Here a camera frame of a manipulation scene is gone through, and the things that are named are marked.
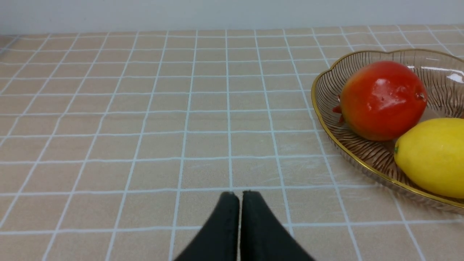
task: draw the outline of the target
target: tile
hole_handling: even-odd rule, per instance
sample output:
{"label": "tile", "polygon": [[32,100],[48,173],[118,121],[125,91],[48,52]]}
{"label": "tile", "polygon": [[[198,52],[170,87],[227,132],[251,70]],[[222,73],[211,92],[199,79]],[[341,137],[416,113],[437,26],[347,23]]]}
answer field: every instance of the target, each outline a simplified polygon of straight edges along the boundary
{"label": "tile", "polygon": [[269,114],[266,111],[231,111],[231,131],[270,131]]}
{"label": "tile", "polygon": [[126,62],[129,59],[129,50],[102,50],[98,55],[96,62]]}
{"label": "tile", "polygon": [[352,229],[364,260],[421,260],[404,225],[355,226]]}
{"label": "tile", "polygon": [[133,159],[138,136],[98,136],[89,159]]}
{"label": "tile", "polygon": [[295,227],[297,242],[316,260],[358,260],[348,228]]}
{"label": "tile", "polygon": [[227,91],[226,77],[195,77],[193,78],[192,91]]}
{"label": "tile", "polygon": [[155,78],[122,78],[117,92],[151,93],[155,85]]}
{"label": "tile", "polygon": [[69,203],[61,229],[113,228],[122,194],[76,194]]}
{"label": "tile", "polygon": [[111,233],[61,233],[48,252],[49,261],[104,260]]}
{"label": "tile", "polygon": [[313,132],[276,133],[279,155],[320,155],[321,148]]}
{"label": "tile", "polygon": [[188,94],[155,94],[150,111],[186,111]]}
{"label": "tile", "polygon": [[163,62],[193,62],[194,50],[165,50]]}
{"label": "tile", "polygon": [[144,132],[183,131],[185,118],[185,112],[149,113],[145,121]]}
{"label": "tile", "polygon": [[183,191],[179,198],[177,226],[203,226],[221,191]]}
{"label": "tile", "polygon": [[280,186],[275,159],[233,159],[232,180],[234,187]]}
{"label": "tile", "polygon": [[191,112],[189,131],[227,131],[227,112]]}
{"label": "tile", "polygon": [[116,234],[111,260],[151,261],[169,257],[170,230],[119,232]]}
{"label": "tile", "polygon": [[2,231],[54,230],[68,195],[20,196]]}
{"label": "tile", "polygon": [[229,77],[229,91],[264,91],[261,76]]}
{"label": "tile", "polygon": [[147,111],[150,95],[119,94],[111,103],[109,111]]}
{"label": "tile", "polygon": [[88,162],[76,190],[124,190],[131,165],[130,162]]}
{"label": "tile", "polygon": [[270,133],[232,133],[233,156],[273,156],[274,143]]}
{"label": "tile", "polygon": [[188,160],[182,170],[182,188],[225,188],[229,186],[229,161]]}
{"label": "tile", "polygon": [[58,125],[56,134],[93,134],[97,132],[102,115],[80,114],[64,115]]}
{"label": "tile", "polygon": [[188,133],[185,157],[226,157],[228,149],[227,134]]}
{"label": "tile", "polygon": [[140,133],[145,113],[112,113],[103,118],[100,133],[130,134]]}
{"label": "tile", "polygon": [[401,220],[398,208],[385,188],[340,188],[340,195],[351,222]]}
{"label": "tile", "polygon": [[286,186],[332,185],[329,170],[322,157],[280,159]]}
{"label": "tile", "polygon": [[51,237],[51,234],[0,235],[2,258],[5,260],[42,260]]}
{"label": "tile", "polygon": [[183,133],[172,134],[145,134],[142,137],[137,158],[170,158],[181,157]]}
{"label": "tile", "polygon": [[286,189],[286,192],[293,223],[345,222],[334,188]]}
{"label": "tile", "polygon": [[120,228],[171,226],[176,202],[175,191],[130,193],[124,202]]}
{"label": "tile", "polygon": [[176,189],[180,160],[136,162],[129,190]]}
{"label": "tile", "polygon": [[80,163],[39,164],[24,192],[70,192],[81,169]]}
{"label": "tile", "polygon": [[79,89],[79,93],[113,94],[116,90],[116,78],[86,78]]}
{"label": "tile", "polygon": [[158,78],[155,92],[189,92],[190,81],[188,77]]}
{"label": "tile", "polygon": [[195,54],[197,62],[221,62],[226,60],[226,50],[201,49]]}
{"label": "tile", "polygon": [[93,137],[53,137],[41,160],[84,160]]}
{"label": "tile", "polygon": [[22,116],[11,135],[51,135],[58,116]]}
{"label": "tile", "polygon": [[2,181],[0,183],[0,193],[16,193],[19,191],[31,168],[31,164],[0,165],[0,180]]}
{"label": "tile", "polygon": [[225,93],[192,93],[190,109],[193,111],[227,110],[227,94]]}
{"label": "tile", "polygon": [[7,138],[0,147],[0,161],[36,161],[48,138]]}
{"label": "tile", "polygon": [[50,79],[40,93],[74,94],[81,82],[82,79]]}

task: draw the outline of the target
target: grout line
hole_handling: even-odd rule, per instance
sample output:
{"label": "grout line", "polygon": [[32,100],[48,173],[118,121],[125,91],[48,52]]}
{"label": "grout line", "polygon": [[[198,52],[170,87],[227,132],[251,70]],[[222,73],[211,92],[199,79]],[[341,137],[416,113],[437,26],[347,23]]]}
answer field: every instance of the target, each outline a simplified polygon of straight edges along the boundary
{"label": "grout line", "polygon": [[169,243],[169,261],[173,260],[174,257],[174,245],[175,245],[175,234],[177,226],[177,215],[179,213],[179,201],[180,201],[180,190],[182,188],[182,174],[184,171],[184,157],[185,157],[185,146],[187,144],[187,131],[188,131],[188,118],[190,115],[190,105],[192,103],[192,89],[193,89],[193,76],[195,74],[195,60],[197,56],[197,44],[198,44],[198,30],[195,32],[195,49],[193,52],[193,64],[192,64],[192,76],[190,78],[190,94],[188,95],[188,104],[187,104],[187,113],[185,116],[185,126],[184,126],[184,137],[182,141],[182,154],[179,167],[179,180],[177,182],[177,193],[175,197],[175,207],[174,207],[174,216],[173,216],[173,229],[171,231],[171,241]]}
{"label": "grout line", "polygon": [[[316,37],[314,37],[314,40],[316,41],[317,45],[319,46],[319,50],[320,52],[322,53],[322,56],[324,58],[326,58],[324,52],[322,51],[322,47],[320,46],[319,44],[319,41],[317,40]],[[329,64],[329,61],[326,59],[325,60],[326,64],[327,64],[327,68],[330,68],[330,64]],[[309,102],[308,102],[308,99],[306,98],[306,95],[304,93],[304,89],[303,89],[303,86],[300,85],[300,88],[303,92],[303,98],[304,98],[304,101],[306,103],[306,106],[309,108]],[[309,117],[311,118],[311,121],[313,123],[314,126],[316,126],[316,120],[314,119],[312,113],[308,110],[308,113],[309,113]],[[327,159],[327,156],[325,154],[325,149],[324,149],[324,146],[322,145],[322,140],[321,140],[321,137],[319,136],[319,133],[316,132],[316,138],[317,138],[317,142],[319,143],[319,147],[321,148],[321,151],[322,151],[322,155],[323,155],[323,158],[324,158],[324,162],[325,162],[325,165],[327,167],[327,169],[329,170],[329,174],[330,174],[330,179],[332,180],[334,186],[335,186],[335,193],[337,194],[337,198],[338,198],[338,202],[340,204],[340,208],[342,209],[342,212],[343,212],[343,216],[345,218],[345,221],[347,223],[347,227],[348,227],[348,233],[351,237],[351,241],[353,242],[353,247],[354,247],[354,250],[356,252],[356,256],[358,257],[358,261],[362,261],[362,256],[361,256],[361,252],[359,251],[359,247],[358,247],[358,243],[356,241],[356,237],[354,236],[354,233],[353,233],[353,230],[351,229],[351,225],[350,225],[350,220],[349,220],[349,217],[348,217],[348,213],[345,209],[345,204],[343,203],[343,199],[342,199],[342,196],[340,194],[340,190],[338,188],[338,183],[335,179],[335,176],[334,176],[334,173],[332,171],[332,168],[329,164],[329,161]]]}
{"label": "grout line", "polygon": [[[256,30],[254,30],[254,33],[255,33],[255,44],[256,44],[256,46],[258,46],[258,39],[257,39],[257,36],[256,36]],[[261,56],[259,54],[259,49],[257,49],[257,53],[258,53],[258,61],[259,61],[259,70],[261,72],[261,81],[263,83],[263,88],[264,88],[264,98],[266,100],[267,115],[269,117],[269,125],[270,125],[270,128],[271,128],[272,142],[273,142],[273,145],[274,145],[274,154],[276,155],[277,170],[278,170],[279,178],[280,178],[280,186],[282,187],[282,196],[284,197],[285,213],[286,213],[286,217],[287,217],[287,222],[289,224],[290,235],[292,237],[294,237],[295,234],[293,232],[293,227],[292,227],[292,223],[291,223],[290,207],[289,207],[289,203],[288,203],[288,199],[287,199],[287,192],[285,191],[285,182],[284,182],[284,177],[283,177],[283,174],[282,174],[282,167],[280,165],[280,159],[278,157],[279,152],[278,152],[278,147],[277,147],[276,135],[274,134],[274,124],[273,124],[273,121],[272,121],[271,107],[269,105],[269,99],[267,97],[266,83],[265,83],[264,75],[263,75],[263,65],[261,63]]]}
{"label": "grout line", "polygon": [[[135,47],[135,44],[137,42],[137,37],[135,38],[135,41],[134,41],[134,47]],[[168,42],[168,38],[165,37],[165,40],[164,40],[164,47],[166,47],[166,43]],[[156,83],[158,81],[158,75],[160,75],[160,70],[161,70],[161,62],[163,61],[163,58],[164,58],[164,54],[165,54],[165,49],[163,49],[162,53],[161,53],[161,58],[160,58],[160,65],[158,66],[158,71],[156,72],[156,76],[157,78],[155,79],[155,82],[153,83],[153,88],[152,88],[152,92],[151,92],[151,95],[150,95],[150,100],[148,102],[148,105],[147,105],[147,110],[145,112],[145,117],[143,118],[143,123],[142,123],[142,130],[141,130],[141,133],[139,134],[139,140],[137,142],[137,147],[135,149],[135,153],[134,153],[134,158],[132,159],[132,164],[130,166],[130,171],[129,171],[129,176],[127,178],[127,181],[126,181],[126,186],[124,188],[124,193],[122,195],[122,199],[121,199],[121,205],[119,206],[119,210],[118,210],[118,214],[116,216],[116,221],[115,221],[115,225],[114,225],[114,229],[116,230],[119,226],[119,222],[121,221],[121,215],[122,215],[122,210],[124,208],[124,204],[126,202],[126,197],[127,197],[127,192],[129,190],[129,186],[130,186],[130,181],[132,179],[132,175],[134,174],[134,168],[135,168],[135,161],[137,159],[137,156],[139,154],[139,151],[140,151],[140,146],[142,144],[142,138],[143,138],[143,133],[145,131],[145,127],[146,127],[146,123],[147,123],[147,118],[148,118],[148,115],[149,115],[149,111],[150,111],[150,107],[151,107],[151,104],[153,102],[153,96],[155,94],[155,90],[156,90]],[[114,231],[111,235],[111,239],[110,239],[110,244],[109,244],[109,247],[108,247],[108,251],[106,253],[106,261],[110,261],[110,257],[111,257],[111,252],[113,250],[113,246],[114,246],[114,241],[115,241],[115,238],[116,238],[116,231]]]}
{"label": "grout line", "polygon": [[[371,28],[370,28],[370,27],[368,27],[368,28],[369,28],[369,31],[371,32],[372,36],[374,37],[374,39],[377,41],[377,43],[379,43],[379,45],[382,47],[382,49],[385,50],[385,47],[383,47],[383,46],[380,44],[379,40],[377,39],[377,37],[375,36],[375,34],[372,32]],[[401,32],[401,34],[403,35],[404,39],[409,43],[409,45],[412,46],[412,44],[408,41],[408,39],[406,38],[406,36],[405,36],[405,35],[403,34],[403,32],[401,31],[401,28],[398,27],[398,29],[400,30],[400,32]],[[402,224],[404,224],[404,226],[405,226],[405,228],[406,228],[406,230],[407,230],[407,232],[408,232],[408,234],[409,234],[409,237],[411,238],[411,240],[412,240],[412,242],[413,242],[413,244],[414,244],[414,246],[415,246],[415,248],[416,248],[416,250],[417,250],[417,252],[418,252],[418,254],[419,254],[419,257],[420,257],[421,261],[425,261],[424,254],[422,253],[422,250],[421,250],[419,244],[417,243],[416,237],[414,236],[414,234],[412,233],[411,229],[409,228],[409,225],[406,223],[406,218],[405,218],[405,216],[404,216],[404,214],[403,214],[403,210],[401,209],[400,204],[398,203],[398,200],[397,200],[396,197],[393,195],[393,192],[392,192],[391,190],[389,190],[389,194],[390,194],[390,196],[392,197],[393,201],[395,202],[396,208],[397,208],[397,210],[398,210],[398,212],[399,212],[399,214],[400,214],[400,216],[401,216]]]}

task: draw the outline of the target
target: beige tile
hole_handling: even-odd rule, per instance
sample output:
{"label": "beige tile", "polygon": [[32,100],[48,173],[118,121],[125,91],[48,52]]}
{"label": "beige tile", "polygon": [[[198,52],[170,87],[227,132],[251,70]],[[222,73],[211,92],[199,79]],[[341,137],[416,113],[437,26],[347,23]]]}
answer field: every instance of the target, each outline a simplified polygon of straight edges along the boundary
{"label": "beige tile", "polygon": [[2,181],[0,183],[0,193],[16,193],[19,191],[31,168],[31,164],[0,165],[0,180]]}
{"label": "beige tile", "polygon": [[192,63],[164,63],[161,65],[159,76],[191,76]]}
{"label": "beige tile", "polygon": [[316,260],[358,260],[347,227],[293,228],[295,239]]}
{"label": "beige tile", "polygon": [[47,260],[105,260],[111,233],[62,233],[55,238]]}
{"label": "beige tile", "polygon": [[30,96],[0,96],[0,113],[22,114],[31,100]]}
{"label": "beige tile", "polygon": [[92,63],[97,57],[98,51],[70,51],[63,62],[65,63]]}
{"label": "beige tile", "polygon": [[189,131],[227,131],[226,112],[191,112],[188,119]]}
{"label": "beige tile", "polygon": [[54,230],[68,195],[20,196],[2,231]]}
{"label": "beige tile", "polygon": [[197,39],[197,48],[225,48],[225,47],[226,47],[226,39],[223,37],[221,38],[216,38],[216,37],[215,38],[198,38]]}
{"label": "beige tile", "polygon": [[177,226],[202,226],[216,206],[222,191],[180,193]]}
{"label": "beige tile", "polygon": [[85,165],[76,190],[124,190],[131,165],[130,162],[89,162]]}
{"label": "beige tile", "polygon": [[122,209],[119,227],[171,226],[175,201],[175,191],[128,194]]}
{"label": "beige tile", "polygon": [[227,94],[225,93],[193,93],[190,101],[193,111],[227,110]]}
{"label": "beige tile", "polygon": [[80,169],[80,163],[39,164],[23,191],[69,192],[74,186]]}
{"label": "beige tile", "polygon": [[130,190],[177,188],[180,160],[137,162]]}
{"label": "beige tile", "polygon": [[313,132],[276,133],[279,155],[320,155],[321,148]]}
{"label": "beige tile", "polygon": [[142,138],[138,158],[170,158],[181,157],[183,133],[145,134]]}
{"label": "beige tile", "polygon": [[112,113],[105,116],[100,133],[140,133],[145,113]]}
{"label": "beige tile", "polygon": [[183,131],[185,117],[185,112],[149,113],[145,121],[144,132]]}
{"label": "beige tile", "polygon": [[98,136],[90,159],[133,159],[138,136]]}
{"label": "beige tile", "polygon": [[352,229],[364,260],[421,260],[404,225],[355,226]]}
{"label": "beige tile", "polygon": [[464,254],[459,246],[463,240],[462,223],[409,225],[427,260],[460,260]]}
{"label": "beige tile", "polygon": [[195,77],[193,78],[192,91],[227,91],[226,77]]}
{"label": "beige tile", "polygon": [[119,77],[124,69],[124,64],[94,64],[89,77]]}
{"label": "beige tile", "polygon": [[111,260],[151,261],[154,257],[159,260],[167,260],[170,240],[170,230],[117,233],[111,252]]}
{"label": "beige tile", "polygon": [[42,260],[51,237],[51,234],[0,235],[2,258],[5,260]]}
{"label": "beige tile", "polygon": [[193,62],[193,50],[165,50],[163,62]]}
{"label": "beige tile", "polygon": [[188,160],[182,171],[182,188],[229,187],[228,160]]}
{"label": "beige tile", "polygon": [[155,94],[150,111],[186,111],[188,94]]}
{"label": "beige tile", "polygon": [[72,47],[73,50],[100,49],[105,37],[78,38]]}
{"label": "beige tile", "polygon": [[287,189],[293,223],[345,222],[334,188]]}
{"label": "beige tile", "polygon": [[233,156],[273,156],[274,143],[270,133],[232,133]]}
{"label": "beige tile", "polygon": [[190,91],[190,78],[188,77],[158,78],[158,80],[156,81],[155,91],[156,92],[189,92]]}
{"label": "beige tile", "polygon": [[280,186],[275,159],[233,159],[234,187]]}
{"label": "beige tile", "polygon": [[147,111],[150,95],[119,94],[113,99],[110,111]]}
{"label": "beige tile", "polygon": [[385,188],[341,188],[340,195],[351,222],[401,220],[398,208]]}
{"label": "beige tile", "polygon": [[93,134],[97,132],[101,115],[65,115],[61,118],[56,134]]}
{"label": "beige tile", "polygon": [[76,194],[72,197],[61,229],[113,228],[122,194]]}
{"label": "beige tile", "polygon": [[[294,74],[295,68],[291,61],[263,61],[261,62],[264,75],[272,74]],[[261,72],[255,72],[255,75],[260,75]]]}
{"label": "beige tile", "polygon": [[226,157],[228,149],[227,134],[188,133],[185,157]]}
{"label": "beige tile", "polygon": [[270,131],[271,124],[266,111],[231,112],[231,131]]}
{"label": "beige tile", "polygon": [[285,158],[280,165],[286,186],[333,184],[322,157]]}
{"label": "beige tile", "polygon": [[35,161],[48,138],[7,138],[0,147],[0,161]]}

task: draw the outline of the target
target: bowl rim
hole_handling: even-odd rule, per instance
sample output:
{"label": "bowl rim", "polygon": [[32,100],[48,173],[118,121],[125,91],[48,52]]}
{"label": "bowl rim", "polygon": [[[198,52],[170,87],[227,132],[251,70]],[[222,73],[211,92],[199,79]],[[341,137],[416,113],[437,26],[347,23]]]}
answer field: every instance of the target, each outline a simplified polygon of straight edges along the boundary
{"label": "bowl rim", "polygon": [[389,176],[387,176],[386,174],[374,169],[372,166],[370,166],[369,164],[367,164],[366,162],[364,162],[363,160],[361,160],[358,156],[356,156],[353,152],[351,152],[349,149],[347,149],[345,146],[343,146],[343,144],[338,141],[338,139],[334,136],[334,134],[329,130],[329,128],[327,127],[325,121],[323,120],[322,118],[322,114],[321,114],[321,111],[319,110],[319,107],[317,106],[317,101],[316,101],[316,85],[317,83],[319,82],[319,79],[325,75],[326,73],[329,73],[331,72],[335,66],[337,66],[341,61],[343,61],[345,58],[347,58],[348,56],[351,56],[351,55],[354,55],[354,54],[357,54],[357,53],[361,53],[361,52],[371,52],[371,53],[383,53],[383,54],[392,54],[392,53],[396,53],[396,52],[405,52],[405,51],[423,51],[423,52],[430,52],[430,53],[435,53],[435,54],[439,54],[439,55],[444,55],[444,56],[447,56],[449,58],[452,58],[452,59],[455,59],[459,62],[462,62],[464,63],[464,59],[461,59],[459,57],[456,57],[456,56],[453,56],[451,54],[448,54],[448,53],[445,53],[445,52],[440,52],[440,51],[434,51],[434,50],[428,50],[428,49],[420,49],[420,48],[406,48],[406,49],[398,49],[398,50],[394,50],[394,51],[389,51],[389,52],[386,52],[386,51],[378,51],[378,50],[360,50],[360,51],[355,51],[355,52],[350,52],[344,56],[342,56],[341,58],[339,58],[336,62],[334,62],[329,69],[321,72],[319,75],[316,76],[316,78],[314,79],[313,81],[313,85],[311,87],[311,101],[313,103],[313,107],[314,107],[314,111],[316,112],[316,115],[317,115],[317,118],[319,119],[319,122],[321,123],[321,126],[322,128],[324,129],[324,131],[327,133],[327,135],[329,136],[329,138],[334,141],[336,143],[336,145],[342,149],[350,158],[354,159],[359,165],[361,165],[363,168],[369,170],[370,172],[376,174],[377,176],[381,177],[382,179],[384,179],[385,181],[387,182],[390,182],[396,186],[399,186],[401,187],[402,189],[405,189],[411,193],[414,193],[414,194],[417,194],[419,196],[422,196],[422,197],[425,197],[425,198],[428,198],[428,199],[431,199],[431,200],[435,200],[435,201],[438,201],[438,202],[441,202],[441,203],[444,203],[444,204],[447,204],[447,205],[451,205],[451,206],[454,206],[454,207],[457,207],[457,208],[460,208],[460,209],[464,209],[464,203],[458,203],[458,202],[454,202],[454,201],[451,201],[451,200],[448,200],[448,199],[445,199],[445,198],[442,198],[442,197],[439,197],[439,196],[435,196],[435,195],[432,195],[432,194],[429,194],[429,193],[426,193],[426,192],[423,192],[421,190],[418,190],[418,189],[415,189],[411,186],[408,186],[398,180],[395,180],[395,179],[392,179],[390,178]]}

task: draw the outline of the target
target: table surface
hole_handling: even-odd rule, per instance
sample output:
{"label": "table surface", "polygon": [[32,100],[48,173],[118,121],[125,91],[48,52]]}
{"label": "table surface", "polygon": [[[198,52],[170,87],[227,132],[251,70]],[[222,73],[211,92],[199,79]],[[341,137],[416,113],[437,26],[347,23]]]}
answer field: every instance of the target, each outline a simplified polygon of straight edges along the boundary
{"label": "table surface", "polygon": [[171,260],[221,192],[260,191],[319,261],[464,255],[463,217],[335,151],[310,89],[358,50],[464,57],[463,25],[1,36],[0,256]]}

